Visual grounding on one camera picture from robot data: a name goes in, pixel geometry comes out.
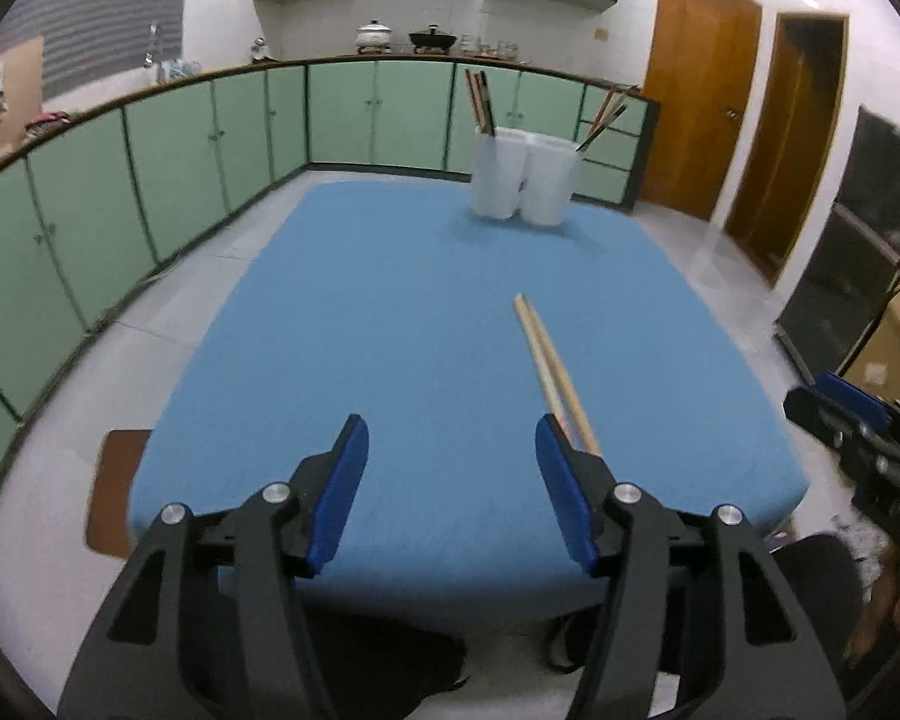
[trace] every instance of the blue tablecloth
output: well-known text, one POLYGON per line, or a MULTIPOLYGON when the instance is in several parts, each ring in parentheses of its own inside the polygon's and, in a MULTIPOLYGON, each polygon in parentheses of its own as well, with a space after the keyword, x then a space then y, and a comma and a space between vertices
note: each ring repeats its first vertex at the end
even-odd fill
POLYGON ((237 506, 330 448, 348 413, 370 461, 336 560, 300 583, 437 630, 598 603, 533 454, 545 401, 512 300, 543 318, 611 470, 664 504, 738 504, 769 529, 806 480, 730 338, 624 215, 559 231, 489 223, 467 186, 312 190, 223 307, 146 447, 130 524, 237 506))

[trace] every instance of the metal screw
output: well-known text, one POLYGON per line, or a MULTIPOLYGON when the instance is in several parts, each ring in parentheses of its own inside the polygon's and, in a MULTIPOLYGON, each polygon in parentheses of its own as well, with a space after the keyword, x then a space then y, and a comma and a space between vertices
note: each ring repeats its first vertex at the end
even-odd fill
POLYGON ((183 508, 182 503, 172 503, 163 508, 163 511, 160 512, 160 519, 162 519, 168 525, 176 525, 179 522, 183 522, 183 517, 186 517, 187 509, 183 508))
POLYGON ((636 503, 642 497, 640 488, 637 485, 622 483, 613 488, 613 497, 620 503, 636 503))
POLYGON ((283 482, 274 482, 264 488, 264 500, 267 503, 283 503, 290 497, 290 488, 283 482))
POLYGON ((728 503, 723 504, 720 509, 717 509, 717 517, 720 517, 720 522, 725 525, 739 525, 744 521, 743 512, 728 503))

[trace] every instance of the floor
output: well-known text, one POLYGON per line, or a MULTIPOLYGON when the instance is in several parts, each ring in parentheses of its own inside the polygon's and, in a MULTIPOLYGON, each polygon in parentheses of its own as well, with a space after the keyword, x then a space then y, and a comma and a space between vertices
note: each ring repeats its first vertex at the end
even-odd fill
MULTIPOLYGON (((353 176, 307 172, 165 272, 121 315, 60 386, 34 425, 0 497, 0 645, 52 709, 121 563, 83 544, 85 507, 103 436, 151 428, 218 309, 309 189, 353 176)), ((388 177, 388 180, 410 180, 388 177)), ((709 224, 652 205, 635 217, 745 354, 770 400, 797 383, 772 338, 782 308, 746 257, 709 224)), ((850 527, 850 493, 827 451, 791 429, 810 491, 794 514, 802 536, 850 527)), ((567 711, 578 675, 540 665, 541 631, 469 642, 473 678, 428 700, 413 720, 548 720, 567 711)), ((655 709, 672 706, 661 677, 655 709)))

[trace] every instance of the doorway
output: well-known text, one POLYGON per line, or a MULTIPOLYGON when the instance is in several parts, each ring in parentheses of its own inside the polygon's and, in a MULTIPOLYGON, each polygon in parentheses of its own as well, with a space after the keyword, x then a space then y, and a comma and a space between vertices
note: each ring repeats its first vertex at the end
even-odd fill
POLYGON ((659 0, 643 94, 660 102, 643 199, 708 220, 754 79, 763 8, 659 0))
POLYGON ((772 284, 823 175, 846 58, 847 16, 778 16, 754 148, 725 228, 772 284))

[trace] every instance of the pair of chopsticks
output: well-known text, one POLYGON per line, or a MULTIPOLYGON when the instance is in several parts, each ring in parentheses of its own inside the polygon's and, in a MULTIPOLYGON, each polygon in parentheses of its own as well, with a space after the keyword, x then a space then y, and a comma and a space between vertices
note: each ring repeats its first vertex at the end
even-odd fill
POLYGON ((477 127, 480 132, 495 138, 497 124, 493 119, 493 107, 490 105, 490 84, 487 83, 487 73, 472 70, 463 71, 466 75, 466 87, 470 92, 470 104, 473 105, 473 118, 477 119, 477 127))
POLYGON ((520 324, 523 326, 524 335, 527 336, 530 355, 533 357, 533 364, 536 365, 536 374, 540 377, 548 408, 557 418, 567 439, 572 441, 573 434, 568 429, 570 425, 567 421, 567 409, 569 409, 570 418, 573 419, 577 433, 583 442, 583 449, 591 455, 602 457, 600 443, 597 442, 597 436, 583 410, 580 396, 570 380, 570 374, 567 372, 563 360, 560 360, 560 356, 557 354, 557 348, 554 346, 554 341, 550 338, 547 328, 543 325, 543 320, 540 319, 539 314, 533 309, 533 305, 525 295, 517 295, 514 298, 514 309, 516 309, 516 316, 519 317, 520 324), (566 409, 563 406, 564 399, 566 400, 566 409))
POLYGON ((624 111, 626 111, 626 95, 622 92, 607 92, 597 116, 593 119, 593 124, 586 133, 586 138, 577 146, 577 151, 586 151, 590 148, 590 144, 597 140, 610 124, 616 122, 624 111))

